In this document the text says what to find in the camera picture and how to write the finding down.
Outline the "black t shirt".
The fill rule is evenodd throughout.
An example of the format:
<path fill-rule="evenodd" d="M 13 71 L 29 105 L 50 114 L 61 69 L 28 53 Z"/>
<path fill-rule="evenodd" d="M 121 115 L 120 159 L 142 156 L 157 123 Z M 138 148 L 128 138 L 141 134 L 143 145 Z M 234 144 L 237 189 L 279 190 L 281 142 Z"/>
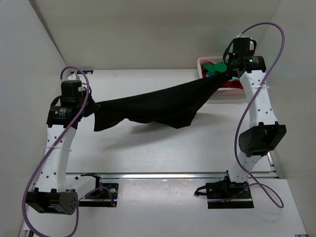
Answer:
<path fill-rule="evenodd" d="M 124 119 L 137 123 L 157 122 L 179 129 L 190 126 L 197 111 L 227 81 L 220 73 L 170 88 L 99 102 L 94 131 L 103 131 Z"/>

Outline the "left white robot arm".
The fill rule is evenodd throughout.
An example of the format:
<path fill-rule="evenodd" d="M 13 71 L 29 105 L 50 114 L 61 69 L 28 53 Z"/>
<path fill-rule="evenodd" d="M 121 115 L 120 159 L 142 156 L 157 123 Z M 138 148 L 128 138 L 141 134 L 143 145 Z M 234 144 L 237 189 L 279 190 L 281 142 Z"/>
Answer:
<path fill-rule="evenodd" d="M 95 187 L 95 180 L 76 180 L 72 188 L 66 184 L 66 170 L 71 144 L 78 123 L 98 108 L 79 80 L 61 83 L 61 95 L 50 105 L 47 117 L 46 152 L 33 190 L 26 195 L 26 204 L 38 213 L 72 215 L 79 205 L 83 189 Z"/>

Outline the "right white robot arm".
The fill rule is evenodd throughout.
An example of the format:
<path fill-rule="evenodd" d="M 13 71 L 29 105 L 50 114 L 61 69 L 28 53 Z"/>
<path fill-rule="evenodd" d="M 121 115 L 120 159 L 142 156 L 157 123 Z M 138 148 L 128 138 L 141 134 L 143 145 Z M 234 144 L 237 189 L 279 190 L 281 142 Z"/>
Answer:
<path fill-rule="evenodd" d="M 213 201 L 226 201 L 249 189 L 248 176 L 256 163 L 273 151 L 287 130 L 280 124 L 271 106 L 266 84 L 266 65 L 262 56 L 255 56 L 257 43 L 251 37 L 233 39 L 224 53 L 228 58 L 227 73 L 238 77 L 247 99 L 244 114 L 249 115 L 249 128 L 235 135 L 236 163 L 223 180 L 197 188 L 194 195 Z"/>

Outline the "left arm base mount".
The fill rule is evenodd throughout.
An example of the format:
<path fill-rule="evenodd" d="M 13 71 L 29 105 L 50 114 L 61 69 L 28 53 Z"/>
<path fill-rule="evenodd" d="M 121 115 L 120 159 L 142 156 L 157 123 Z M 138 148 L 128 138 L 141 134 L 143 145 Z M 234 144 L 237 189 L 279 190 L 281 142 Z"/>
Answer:
<path fill-rule="evenodd" d="M 119 184 L 102 179 L 100 174 L 84 173 L 68 185 L 77 193 L 80 207 L 116 207 Z"/>

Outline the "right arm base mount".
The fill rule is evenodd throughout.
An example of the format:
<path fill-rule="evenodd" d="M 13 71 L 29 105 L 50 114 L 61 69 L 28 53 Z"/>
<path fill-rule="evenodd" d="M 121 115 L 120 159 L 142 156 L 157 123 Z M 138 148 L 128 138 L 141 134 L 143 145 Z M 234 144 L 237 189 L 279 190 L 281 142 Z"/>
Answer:
<path fill-rule="evenodd" d="M 254 208 L 249 183 L 233 182 L 226 172 L 222 180 L 208 182 L 197 188 L 194 196 L 206 196 L 208 209 L 252 209 Z"/>

